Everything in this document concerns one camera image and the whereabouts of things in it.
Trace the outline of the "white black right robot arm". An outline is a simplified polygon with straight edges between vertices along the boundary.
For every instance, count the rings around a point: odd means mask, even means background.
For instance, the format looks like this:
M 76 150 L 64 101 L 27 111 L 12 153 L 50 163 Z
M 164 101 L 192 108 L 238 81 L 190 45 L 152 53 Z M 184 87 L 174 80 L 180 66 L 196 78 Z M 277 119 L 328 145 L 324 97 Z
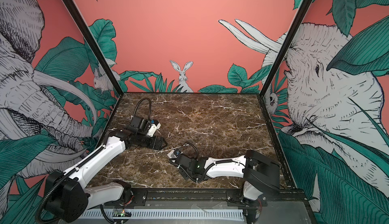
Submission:
M 243 198 L 247 200 L 254 201 L 265 194 L 280 193 L 279 163 L 253 150 L 235 158 L 195 159 L 176 149 L 168 154 L 168 158 L 185 180 L 196 183 L 217 177 L 242 178 L 245 181 Z

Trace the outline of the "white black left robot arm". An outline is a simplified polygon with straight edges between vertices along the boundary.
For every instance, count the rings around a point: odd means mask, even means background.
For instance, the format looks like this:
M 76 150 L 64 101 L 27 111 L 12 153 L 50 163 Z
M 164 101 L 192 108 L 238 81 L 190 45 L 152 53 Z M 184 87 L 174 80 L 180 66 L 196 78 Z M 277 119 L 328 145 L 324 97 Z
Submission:
M 160 127 L 158 120 L 134 116 L 129 125 L 111 132 L 105 143 L 85 159 L 64 172 L 52 172 L 46 179 L 45 194 L 37 208 L 35 221 L 38 224 L 58 220 L 71 223 L 86 210 L 106 202 L 118 201 L 123 206 L 132 203 L 131 185 L 123 180 L 92 188 L 87 185 L 113 158 L 131 146 L 153 150 L 166 147 L 165 139 L 155 135 Z

